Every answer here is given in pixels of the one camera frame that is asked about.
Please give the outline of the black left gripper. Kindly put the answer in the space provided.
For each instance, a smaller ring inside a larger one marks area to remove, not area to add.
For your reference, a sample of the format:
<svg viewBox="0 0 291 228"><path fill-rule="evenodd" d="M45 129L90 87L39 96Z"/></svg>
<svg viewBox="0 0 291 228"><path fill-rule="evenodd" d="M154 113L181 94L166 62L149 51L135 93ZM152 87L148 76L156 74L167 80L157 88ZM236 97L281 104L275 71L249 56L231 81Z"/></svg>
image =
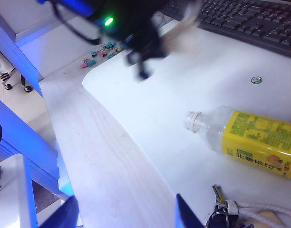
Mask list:
<svg viewBox="0 0 291 228"><path fill-rule="evenodd" d="M138 29L125 39L125 44L131 51L127 54L130 65L137 65L138 77L146 80L150 73L146 70L145 62L152 58L166 57L166 51L162 46L162 40L154 26L145 26Z"/></svg>

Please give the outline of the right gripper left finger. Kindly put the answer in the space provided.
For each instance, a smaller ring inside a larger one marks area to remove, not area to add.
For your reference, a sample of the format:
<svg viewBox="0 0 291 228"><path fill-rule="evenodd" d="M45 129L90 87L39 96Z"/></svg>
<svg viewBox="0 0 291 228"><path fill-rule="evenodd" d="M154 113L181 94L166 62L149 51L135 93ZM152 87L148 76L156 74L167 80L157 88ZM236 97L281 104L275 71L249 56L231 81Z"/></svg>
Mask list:
<svg viewBox="0 0 291 228"><path fill-rule="evenodd" d="M75 196L71 196L40 225L40 228L76 228L78 213L78 201Z"/></svg>

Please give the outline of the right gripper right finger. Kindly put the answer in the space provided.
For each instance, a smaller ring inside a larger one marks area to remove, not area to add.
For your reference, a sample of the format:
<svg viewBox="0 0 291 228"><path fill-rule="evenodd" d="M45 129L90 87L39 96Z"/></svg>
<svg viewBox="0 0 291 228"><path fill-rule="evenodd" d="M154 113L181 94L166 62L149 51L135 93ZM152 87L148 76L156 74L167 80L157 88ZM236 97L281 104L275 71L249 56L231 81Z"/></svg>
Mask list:
<svg viewBox="0 0 291 228"><path fill-rule="evenodd" d="M175 227L176 228L204 228L194 212L180 194L176 194L175 203Z"/></svg>

